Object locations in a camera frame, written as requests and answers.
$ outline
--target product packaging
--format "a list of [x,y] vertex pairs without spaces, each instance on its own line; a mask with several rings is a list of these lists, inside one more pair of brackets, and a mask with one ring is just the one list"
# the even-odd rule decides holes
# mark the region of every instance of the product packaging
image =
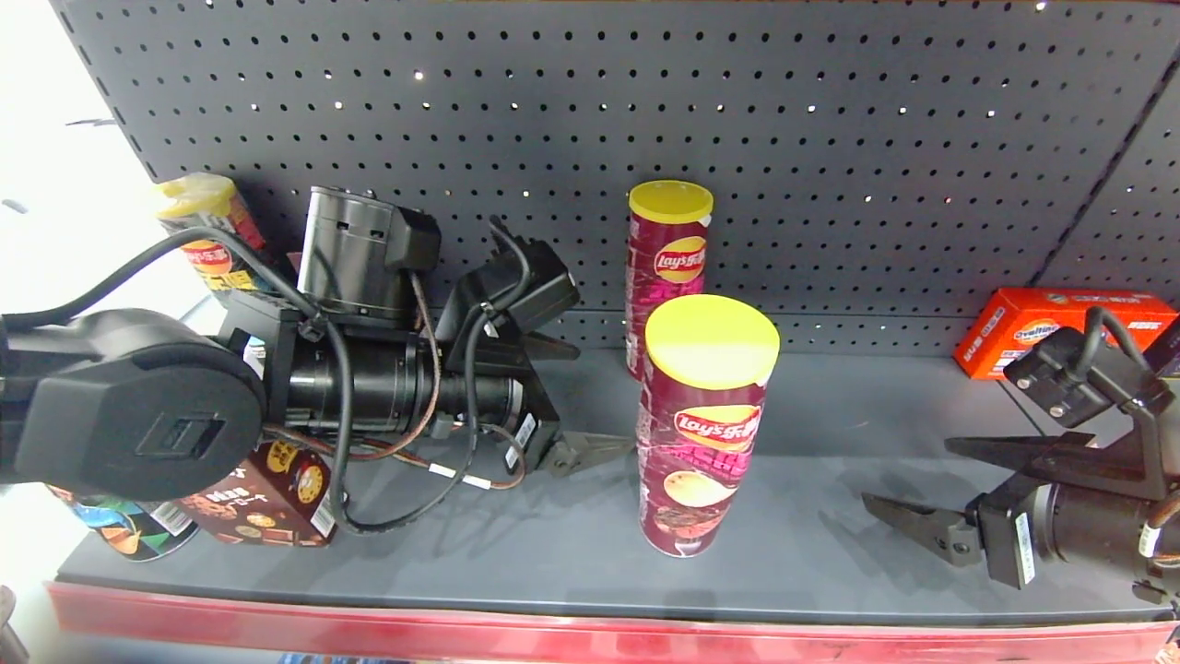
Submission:
[[324,546],[336,525],[328,480],[316,453],[263,442],[228,478],[179,505],[223,543]]
[[660,179],[631,189],[627,243],[627,368],[643,369],[643,328],[661,303],[704,290],[706,230],[713,193],[690,182]]
[[1155,341],[1175,311],[1148,292],[1069,288],[999,288],[983,308],[955,361],[981,381],[1004,377],[1004,368],[1058,327],[1084,329],[1086,309],[1102,305],[1130,330],[1140,349]]
[[[211,172],[194,172],[156,188],[168,198],[156,216],[169,234],[209,225],[237,235],[255,251],[266,248],[267,242],[232,179]],[[181,250],[218,297],[227,296],[232,288],[270,289],[245,261],[217,242],[198,239]]]
[[657,307],[636,438],[640,526],[668,555],[703,552],[749,468],[779,331],[754,307],[686,295]]
[[1160,379],[1180,379],[1180,316],[1160,331],[1143,357]]
[[171,502],[132,502],[46,487],[111,548],[136,563],[172,553],[199,530]]

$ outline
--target yellow can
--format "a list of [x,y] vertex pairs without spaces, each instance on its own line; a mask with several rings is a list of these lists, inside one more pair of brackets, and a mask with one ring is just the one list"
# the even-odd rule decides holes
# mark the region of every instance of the yellow can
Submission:
[[[254,250],[262,251],[267,242],[258,231],[234,180],[211,172],[194,172],[156,185],[166,198],[156,212],[170,232],[208,225],[232,232]],[[240,256],[217,242],[198,239],[181,246],[189,263],[217,295],[232,288],[269,289],[269,285]]]
[[678,179],[644,182],[631,189],[627,242],[627,368],[640,379],[643,327],[651,310],[681,295],[704,291],[706,230],[713,193]]
[[640,524],[668,555],[716,538],[754,454],[779,330],[754,307],[686,295],[648,317],[640,420]]

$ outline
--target potato chip can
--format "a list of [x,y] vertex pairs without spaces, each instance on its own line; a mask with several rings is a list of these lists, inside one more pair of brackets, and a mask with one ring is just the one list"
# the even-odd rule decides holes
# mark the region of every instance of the potato chip can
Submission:
[[171,502],[137,502],[46,487],[111,548],[136,563],[172,553],[201,530]]
[[644,335],[640,526],[690,558],[713,544],[749,468],[779,331],[747,303],[686,295],[656,307]]
[[627,242],[627,369],[643,370],[643,328],[651,311],[681,295],[704,291],[706,229],[713,193],[690,182],[657,179],[631,189]]
[[[211,172],[192,172],[156,185],[166,202],[156,212],[170,234],[208,225],[237,235],[255,251],[267,242],[250,216],[234,180]],[[270,285],[245,263],[217,242],[197,239],[181,246],[205,285],[222,301],[232,289],[270,290]]]

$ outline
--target yellow lid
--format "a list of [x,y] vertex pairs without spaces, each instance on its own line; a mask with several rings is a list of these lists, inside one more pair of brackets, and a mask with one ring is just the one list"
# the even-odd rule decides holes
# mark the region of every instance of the yellow lid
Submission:
[[211,172],[191,172],[156,185],[165,196],[157,218],[177,218],[198,211],[229,215],[229,200],[237,192],[234,180]]
[[693,223],[713,212],[713,193],[700,184],[655,179],[631,189],[631,210],[657,223]]
[[684,295],[656,307],[644,329],[648,357],[702,390],[762,384],[779,360],[779,330],[762,311],[721,295]]

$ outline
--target perforated metal panel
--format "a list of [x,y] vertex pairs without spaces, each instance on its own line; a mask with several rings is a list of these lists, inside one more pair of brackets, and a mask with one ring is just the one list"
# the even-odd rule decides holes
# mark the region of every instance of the perforated metal panel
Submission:
[[[788,353],[872,356],[946,356],[975,322],[971,317],[936,316],[769,314],[769,317]],[[623,317],[618,311],[571,310],[542,331],[582,349],[623,348]]]
[[1047,285],[1142,288],[1180,305],[1180,86],[1143,121],[1126,156],[1041,280]]
[[[283,248],[310,184],[373,189],[440,219],[440,297],[499,212],[614,310],[627,190],[684,177],[717,197],[710,289],[820,324],[1027,282],[1180,28],[1097,2],[55,6],[152,176],[234,177]],[[898,348],[942,343],[922,327]]]

